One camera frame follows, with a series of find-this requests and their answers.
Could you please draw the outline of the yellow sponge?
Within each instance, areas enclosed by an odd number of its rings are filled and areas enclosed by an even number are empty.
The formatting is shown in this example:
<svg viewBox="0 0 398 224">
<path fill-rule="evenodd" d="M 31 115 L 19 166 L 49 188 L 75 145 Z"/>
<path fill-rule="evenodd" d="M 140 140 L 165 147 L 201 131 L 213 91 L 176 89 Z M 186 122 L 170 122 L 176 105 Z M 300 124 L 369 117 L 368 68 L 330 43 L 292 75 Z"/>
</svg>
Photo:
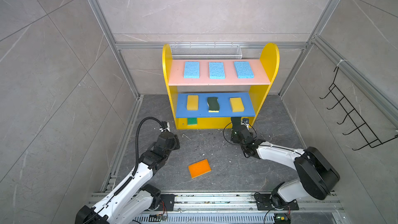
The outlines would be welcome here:
<svg viewBox="0 0 398 224">
<path fill-rule="evenodd" d="M 230 98 L 230 106 L 233 113 L 241 113 L 245 111 L 241 97 Z"/>
<path fill-rule="evenodd" d="M 198 95 L 188 95 L 187 96 L 187 110 L 197 111 L 199 109 L 199 96 Z"/>
</svg>

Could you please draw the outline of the dark green sponge curved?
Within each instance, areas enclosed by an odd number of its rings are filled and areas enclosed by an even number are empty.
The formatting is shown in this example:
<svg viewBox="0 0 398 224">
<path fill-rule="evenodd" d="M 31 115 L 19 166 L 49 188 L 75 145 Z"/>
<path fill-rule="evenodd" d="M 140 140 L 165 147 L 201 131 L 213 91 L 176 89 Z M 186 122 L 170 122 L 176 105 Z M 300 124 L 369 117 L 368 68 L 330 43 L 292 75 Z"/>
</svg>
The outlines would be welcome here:
<svg viewBox="0 0 398 224">
<path fill-rule="evenodd" d="M 217 97 L 208 97 L 207 104 L 209 113 L 218 113 L 220 111 L 220 105 L 218 103 Z"/>
</svg>

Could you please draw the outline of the blue sponge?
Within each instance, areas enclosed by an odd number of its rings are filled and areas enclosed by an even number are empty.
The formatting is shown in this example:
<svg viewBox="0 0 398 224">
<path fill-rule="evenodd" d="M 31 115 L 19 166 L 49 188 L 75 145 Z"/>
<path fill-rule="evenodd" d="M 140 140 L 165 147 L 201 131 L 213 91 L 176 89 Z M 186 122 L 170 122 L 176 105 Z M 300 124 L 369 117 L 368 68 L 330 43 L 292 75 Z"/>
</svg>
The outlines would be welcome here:
<svg viewBox="0 0 398 224">
<path fill-rule="evenodd" d="M 209 62 L 209 78 L 210 79 L 226 78 L 223 62 Z"/>
<path fill-rule="evenodd" d="M 184 73 L 185 79 L 199 79 L 200 78 L 200 62 L 185 62 Z"/>
</svg>

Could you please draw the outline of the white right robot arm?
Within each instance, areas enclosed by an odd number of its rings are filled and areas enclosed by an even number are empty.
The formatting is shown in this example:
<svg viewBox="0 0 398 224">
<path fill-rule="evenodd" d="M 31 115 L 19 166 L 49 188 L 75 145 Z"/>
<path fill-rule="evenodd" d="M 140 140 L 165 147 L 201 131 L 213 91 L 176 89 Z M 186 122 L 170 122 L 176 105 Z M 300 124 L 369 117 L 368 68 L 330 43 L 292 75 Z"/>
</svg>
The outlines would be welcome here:
<svg viewBox="0 0 398 224">
<path fill-rule="evenodd" d="M 298 174 L 297 179 L 276 186 L 268 200 L 258 198 L 259 203 L 269 203 L 273 209 L 284 209 L 299 198 L 311 196 L 324 200 L 341 179 L 337 170 L 315 147 L 293 149 L 257 139 L 249 131 L 247 118 L 232 117 L 231 125 L 228 142 L 239 146 L 246 158 L 273 161 L 294 169 Z"/>
</svg>

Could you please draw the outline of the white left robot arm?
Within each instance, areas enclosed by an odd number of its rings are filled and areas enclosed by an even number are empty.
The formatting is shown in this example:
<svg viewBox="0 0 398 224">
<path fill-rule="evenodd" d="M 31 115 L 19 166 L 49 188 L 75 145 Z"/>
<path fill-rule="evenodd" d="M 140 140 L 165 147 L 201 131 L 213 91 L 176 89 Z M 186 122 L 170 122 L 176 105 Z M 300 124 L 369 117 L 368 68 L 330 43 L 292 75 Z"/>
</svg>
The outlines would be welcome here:
<svg viewBox="0 0 398 224">
<path fill-rule="evenodd" d="M 76 214 L 75 223 L 129 224 L 141 212 L 156 210 L 161 191 L 147 182 L 166 164 L 171 152 L 179 148 L 177 135 L 168 130 L 161 132 L 130 174 L 93 207 L 83 206 Z"/>
</svg>

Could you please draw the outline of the yellow shelf unit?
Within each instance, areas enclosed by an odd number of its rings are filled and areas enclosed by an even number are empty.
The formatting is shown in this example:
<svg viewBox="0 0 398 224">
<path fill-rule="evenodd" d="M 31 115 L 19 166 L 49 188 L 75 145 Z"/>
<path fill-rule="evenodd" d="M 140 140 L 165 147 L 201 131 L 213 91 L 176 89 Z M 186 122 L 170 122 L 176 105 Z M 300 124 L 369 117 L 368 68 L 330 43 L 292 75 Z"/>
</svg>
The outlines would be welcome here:
<svg viewBox="0 0 398 224">
<path fill-rule="evenodd" d="M 185 79 L 184 63 L 200 62 L 200 78 Z M 234 62 L 249 62 L 254 73 L 253 79 L 238 79 Z M 225 79 L 209 78 L 209 62 L 223 62 Z M 174 122 L 178 130 L 223 129 L 232 117 L 248 118 L 255 123 L 262 105 L 277 76 L 280 64 L 279 49 L 268 43 L 259 59 L 242 59 L 240 46 L 231 45 L 169 45 L 163 46 L 163 74 Z M 199 96 L 199 109 L 187 110 L 187 96 Z M 218 113 L 208 112 L 208 97 L 217 97 Z M 230 98 L 241 97 L 245 111 L 233 113 Z M 197 125 L 187 125 L 188 118 L 197 118 Z"/>
</svg>

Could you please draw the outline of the orange sponge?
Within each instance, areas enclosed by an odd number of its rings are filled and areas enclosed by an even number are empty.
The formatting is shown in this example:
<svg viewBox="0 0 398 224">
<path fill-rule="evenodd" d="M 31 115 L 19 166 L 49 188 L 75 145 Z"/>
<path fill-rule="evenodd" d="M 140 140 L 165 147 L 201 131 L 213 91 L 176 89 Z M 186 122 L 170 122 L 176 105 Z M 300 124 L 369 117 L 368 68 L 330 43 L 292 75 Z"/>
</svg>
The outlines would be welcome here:
<svg viewBox="0 0 398 224">
<path fill-rule="evenodd" d="M 208 172 L 211 172 L 211 167 L 207 159 L 196 162 L 192 165 L 188 166 L 191 178 L 196 178 L 201 175 L 204 175 Z"/>
</svg>

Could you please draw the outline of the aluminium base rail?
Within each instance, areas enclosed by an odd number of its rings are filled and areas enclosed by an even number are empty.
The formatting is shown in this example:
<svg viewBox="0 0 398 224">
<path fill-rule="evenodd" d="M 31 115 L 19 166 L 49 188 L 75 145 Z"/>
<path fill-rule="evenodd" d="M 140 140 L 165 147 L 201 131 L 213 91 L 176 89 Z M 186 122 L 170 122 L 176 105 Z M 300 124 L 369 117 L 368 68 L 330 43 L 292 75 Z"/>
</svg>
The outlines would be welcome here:
<svg viewBox="0 0 398 224">
<path fill-rule="evenodd" d="M 268 192 L 171 192 L 161 195 L 156 210 L 144 210 L 148 197 L 134 200 L 138 211 L 121 214 L 115 224 L 348 224 L 336 194 L 311 197 L 273 208 Z"/>
</svg>

